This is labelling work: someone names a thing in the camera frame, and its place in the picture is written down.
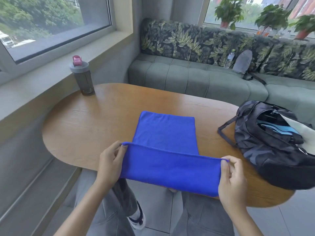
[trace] hand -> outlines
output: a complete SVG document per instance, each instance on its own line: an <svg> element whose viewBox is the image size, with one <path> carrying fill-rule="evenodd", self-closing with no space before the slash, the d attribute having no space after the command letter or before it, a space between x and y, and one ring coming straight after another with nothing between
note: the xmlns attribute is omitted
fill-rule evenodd
<svg viewBox="0 0 315 236"><path fill-rule="evenodd" d="M112 188L120 177L123 158L127 146L122 146L120 141L113 143L100 154L96 183L99 187Z"/></svg>
<svg viewBox="0 0 315 236"><path fill-rule="evenodd" d="M242 160L234 156L225 156L221 161L221 179L219 184L219 198L227 212L232 215L246 211L247 181L243 172Z"/></svg>

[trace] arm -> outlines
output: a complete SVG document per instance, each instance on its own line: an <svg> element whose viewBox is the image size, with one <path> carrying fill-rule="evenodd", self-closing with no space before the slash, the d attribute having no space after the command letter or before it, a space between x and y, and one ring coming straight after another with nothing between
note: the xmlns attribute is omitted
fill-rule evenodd
<svg viewBox="0 0 315 236"><path fill-rule="evenodd" d="M94 184L54 236L85 236L102 199L118 180L127 147L115 142L100 155Z"/></svg>
<svg viewBox="0 0 315 236"><path fill-rule="evenodd" d="M240 236L263 236L246 209L247 181L241 159L225 156L221 161L219 197Z"/></svg>

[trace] oval table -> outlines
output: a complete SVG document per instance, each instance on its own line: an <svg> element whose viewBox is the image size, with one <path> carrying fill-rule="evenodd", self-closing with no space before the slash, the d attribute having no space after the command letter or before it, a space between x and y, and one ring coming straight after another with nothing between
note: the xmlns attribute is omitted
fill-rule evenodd
<svg viewBox="0 0 315 236"><path fill-rule="evenodd" d="M76 91L48 114L42 136L47 149L59 160L97 170L99 155L105 148L116 140L132 141L142 111L191 116L195 117L200 155L232 155L243 160L248 206L276 206L294 194L263 180L241 152L218 135L218 127L235 116L237 106L129 84L96 85L95 93L85 97ZM234 127L233 123L224 130L230 139L234 139Z"/></svg>

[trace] potted plant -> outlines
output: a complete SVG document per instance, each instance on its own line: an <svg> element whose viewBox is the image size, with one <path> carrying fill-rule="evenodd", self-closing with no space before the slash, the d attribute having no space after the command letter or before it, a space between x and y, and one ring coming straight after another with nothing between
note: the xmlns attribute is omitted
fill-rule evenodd
<svg viewBox="0 0 315 236"><path fill-rule="evenodd" d="M215 8L215 20L221 19L221 28L227 28L230 25L235 30L235 22L244 19L242 15L243 0L222 0L220 5Z"/></svg>
<svg viewBox="0 0 315 236"><path fill-rule="evenodd" d="M282 5L273 5L270 4L266 6L259 17L255 21L255 24L259 27L264 26L264 30L267 27L272 28L273 30L284 28L286 29L289 25L288 17L292 10L286 10Z"/></svg>
<svg viewBox="0 0 315 236"><path fill-rule="evenodd" d="M289 26L295 26L295 32L298 31L295 39L304 39L311 32L315 31L315 15L311 14L300 16Z"/></svg>

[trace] green sofa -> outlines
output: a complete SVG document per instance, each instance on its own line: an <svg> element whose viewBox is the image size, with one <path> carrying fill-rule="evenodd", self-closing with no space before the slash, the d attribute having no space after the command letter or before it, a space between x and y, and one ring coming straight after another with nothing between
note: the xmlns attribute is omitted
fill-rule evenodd
<svg viewBox="0 0 315 236"><path fill-rule="evenodd" d="M244 80L222 66L251 50L249 70L266 82ZM266 101L315 126L315 44L239 31L144 19L141 54L128 69L130 84L216 99L239 106Z"/></svg>

